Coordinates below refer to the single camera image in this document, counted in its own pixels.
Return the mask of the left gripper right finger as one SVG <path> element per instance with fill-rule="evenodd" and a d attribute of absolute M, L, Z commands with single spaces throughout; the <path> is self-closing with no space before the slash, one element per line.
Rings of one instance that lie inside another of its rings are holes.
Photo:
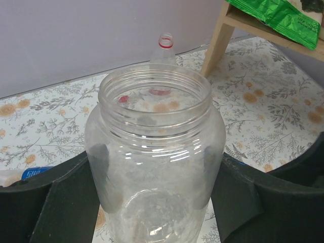
<path fill-rule="evenodd" d="M 323 135 L 268 173 L 225 154 L 211 199 L 221 242 L 323 242 Z"/>

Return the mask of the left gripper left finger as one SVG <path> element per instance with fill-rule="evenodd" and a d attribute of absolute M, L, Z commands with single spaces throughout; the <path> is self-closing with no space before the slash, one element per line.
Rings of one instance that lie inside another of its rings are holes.
<path fill-rule="evenodd" d="M 99 199 L 87 154 L 1 187 L 1 242 L 92 242 Z"/>

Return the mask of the clear jar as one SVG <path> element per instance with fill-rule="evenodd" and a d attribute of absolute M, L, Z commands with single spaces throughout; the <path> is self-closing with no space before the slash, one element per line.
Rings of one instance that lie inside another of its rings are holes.
<path fill-rule="evenodd" d="M 153 87 L 172 91 L 153 95 Z M 167 64 L 109 73 L 85 149 L 112 240 L 196 242 L 225 142 L 211 84 L 199 73 Z"/>

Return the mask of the red bottle cap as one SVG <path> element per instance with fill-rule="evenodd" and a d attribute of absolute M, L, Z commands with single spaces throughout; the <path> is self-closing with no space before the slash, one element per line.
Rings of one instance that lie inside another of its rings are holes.
<path fill-rule="evenodd" d="M 129 99 L 129 96 L 125 95 L 119 98 L 119 103 L 126 103 Z"/>

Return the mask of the red label water bottle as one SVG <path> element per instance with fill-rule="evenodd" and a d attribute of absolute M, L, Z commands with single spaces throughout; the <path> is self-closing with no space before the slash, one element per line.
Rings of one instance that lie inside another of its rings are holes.
<path fill-rule="evenodd" d="M 158 48 L 152 53 L 149 62 L 150 68 L 157 67 L 158 64 L 176 65 L 176 54 L 173 50 L 174 40 L 170 33 L 162 33 L 158 40 Z M 171 88 L 153 87 L 149 89 L 150 94 L 166 96 L 171 93 Z"/>

